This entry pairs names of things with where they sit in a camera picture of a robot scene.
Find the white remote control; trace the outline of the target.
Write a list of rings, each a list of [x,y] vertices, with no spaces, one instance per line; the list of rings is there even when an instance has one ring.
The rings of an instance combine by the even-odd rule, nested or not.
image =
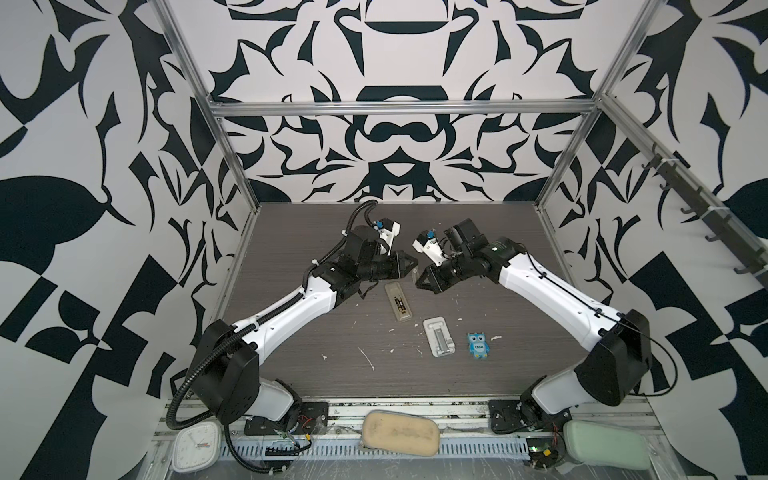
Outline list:
[[[391,282],[384,286],[387,298],[393,310],[395,319],[404,322],[413,318],[413,312],[405,296],[405,292],[398,282]]]

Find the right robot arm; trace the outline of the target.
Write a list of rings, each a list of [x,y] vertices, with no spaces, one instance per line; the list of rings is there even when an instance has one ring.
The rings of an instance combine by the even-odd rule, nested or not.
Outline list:
[[[520,396],[509,417],[509,432],[550,427],[581,404],[616,407],[650,372],[650,327],[641,313],[621,312],[591,298],[535,260],[524,244],[507,237],[490,241],[470,219],[445,235],[450,252],[444,252],[431,230],[414,240],[414,249],[431,261],[418,288],[439,294],[461,281],[487,278],[547,314],[587,353],[581,362],[542,377]]]

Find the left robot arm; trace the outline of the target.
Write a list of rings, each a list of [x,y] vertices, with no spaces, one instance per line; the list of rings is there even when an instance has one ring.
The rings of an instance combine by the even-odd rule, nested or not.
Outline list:
[[[223,425],[250,416],[292,426],[300,396],[282,381],[263,379],[261,365],[311,321],[351,297],[364,297],[362,283],[406,277],[418,262],[394,249],[400,229],[388,218],[353,227],[341,250],[313,265],[296,290],[233,324],[217,320],[209,325],[178,396],[192,391]]]

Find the blue owl figurine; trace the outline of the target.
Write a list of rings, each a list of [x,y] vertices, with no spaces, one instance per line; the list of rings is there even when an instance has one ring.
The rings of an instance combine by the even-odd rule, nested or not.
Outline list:
[[[468,350],[474,359],[486,359],[489,354],[489,346],[484,333],[469,333]]]

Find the tan sponge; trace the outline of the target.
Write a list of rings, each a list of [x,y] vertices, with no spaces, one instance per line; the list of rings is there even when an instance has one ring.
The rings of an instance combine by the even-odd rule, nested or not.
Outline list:
[[[363,421],[361,441],[368,449],[431,457],[440,448],[440,429],[427,418],[375,410]]]

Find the small circuit board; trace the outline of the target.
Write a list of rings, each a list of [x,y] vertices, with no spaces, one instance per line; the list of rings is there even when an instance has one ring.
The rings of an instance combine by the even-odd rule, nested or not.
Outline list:
[[[533,437],[527,438],[527,452],[529,459],[525,465],[535,470],[549,471],[554,469],[562,460],[563,455],[556,443],[551,438]]]

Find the pale green sponge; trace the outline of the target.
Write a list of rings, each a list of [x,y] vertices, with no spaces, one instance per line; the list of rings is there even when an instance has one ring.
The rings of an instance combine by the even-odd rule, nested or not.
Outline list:
[[[647,470],[651,461],[648,441],[632,430],[573,420],[564,425],[568,458],[576,464]]]

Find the white square clock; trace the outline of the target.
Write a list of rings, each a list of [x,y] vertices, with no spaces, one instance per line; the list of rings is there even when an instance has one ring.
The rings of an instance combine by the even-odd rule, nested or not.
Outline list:
[[[172,449],[175,473],[194,473],[211,467],[221,454],[221,427],[212,421],[181,430]]]

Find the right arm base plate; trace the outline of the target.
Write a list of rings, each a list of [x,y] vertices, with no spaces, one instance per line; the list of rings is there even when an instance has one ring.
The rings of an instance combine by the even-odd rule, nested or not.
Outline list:
[[[531,399],[502,400],[488,402],[490,428],[493,433],[507,435],[518,432],[561,430],[572,420],[569,409],[549,414]]]

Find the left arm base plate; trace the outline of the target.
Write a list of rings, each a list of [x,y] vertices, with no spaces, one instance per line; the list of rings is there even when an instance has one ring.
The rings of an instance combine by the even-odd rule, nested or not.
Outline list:
[[[316,427],[325,425],[328,413],[327,402],[294,403],[279,420],[273,421],[265,417],[247,419],[244,434],[246,436],[272,435],[277,432],[287,432],[292,435],[311,434]]]

